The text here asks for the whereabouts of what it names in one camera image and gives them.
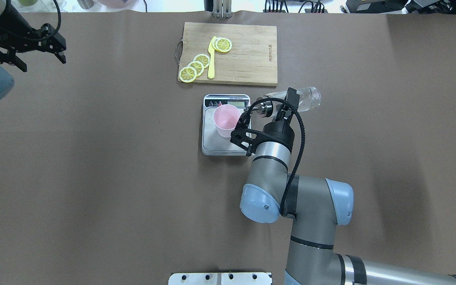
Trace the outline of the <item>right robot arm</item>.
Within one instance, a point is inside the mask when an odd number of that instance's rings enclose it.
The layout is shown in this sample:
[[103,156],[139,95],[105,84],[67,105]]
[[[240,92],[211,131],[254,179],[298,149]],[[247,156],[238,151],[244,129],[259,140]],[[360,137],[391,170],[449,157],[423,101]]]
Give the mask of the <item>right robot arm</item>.
[[344,182],[297,175],[305,147],[299,114],[304,95],[288,88],[247,106],[230,142],[253,161],[239,207],[250,220],[293,220],[285,285],[456,285],[456,275],[435,274],[336,254],[336,227],[353,213],[353,189]]

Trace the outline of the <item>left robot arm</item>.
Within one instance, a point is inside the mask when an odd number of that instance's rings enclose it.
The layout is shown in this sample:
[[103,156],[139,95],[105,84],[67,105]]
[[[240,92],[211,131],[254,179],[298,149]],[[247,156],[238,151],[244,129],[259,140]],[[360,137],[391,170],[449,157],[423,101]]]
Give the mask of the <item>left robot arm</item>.
[[66,63],[65,38],[59,33],[62,15],[57,1],[53,2],[57,11],[57,25],[43,24],[39,29],[33,28],[18,12],[10,0],[0,0],[0,100],[14,87],[15,80],[2,64],[15,66],[27,72],[27,64],[18,54],[40,51],[53,54],[61,63]]

